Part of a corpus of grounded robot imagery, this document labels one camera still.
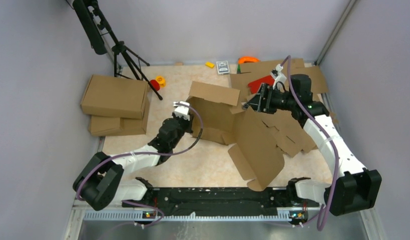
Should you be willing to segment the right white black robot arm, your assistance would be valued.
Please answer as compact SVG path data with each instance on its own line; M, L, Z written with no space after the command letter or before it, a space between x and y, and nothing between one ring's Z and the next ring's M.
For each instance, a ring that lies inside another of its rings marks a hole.
M299 206L311 200L324 205L334 216L373 208L381 174L369 170L351 152L333 125L328 109L322 102L313 100L310 77L301 73L284 74L284 67L285 64L279 63L270 74L274 82L262 83L243 108L269 115L290 112L313 140L332 174L331 184L308 177L291 179L287 185L287 202Z

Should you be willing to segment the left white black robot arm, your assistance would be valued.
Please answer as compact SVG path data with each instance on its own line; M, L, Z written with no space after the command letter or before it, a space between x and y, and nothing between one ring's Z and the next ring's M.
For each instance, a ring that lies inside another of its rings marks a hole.
M138 170L155 167L175 156L174 149L188 133L194 120L203 120L197 110L185 101L173 103L170 118L165 119L157 135L141 148L114 155L95 153L73 183L76 199L100 211L113 200L134 200L142 207L151 204L153 193L145 180L136 179L129 187L121 187L121 179Z

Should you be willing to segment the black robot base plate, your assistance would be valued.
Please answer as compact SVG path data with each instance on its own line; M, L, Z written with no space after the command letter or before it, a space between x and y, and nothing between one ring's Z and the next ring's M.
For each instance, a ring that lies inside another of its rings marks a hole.
M267 187L253 191L246 187L161 187L147 190L140 204L156 207L166 216L259 217L276 216L282 208L300 210L319 204L311 200L293 200L286 189Z

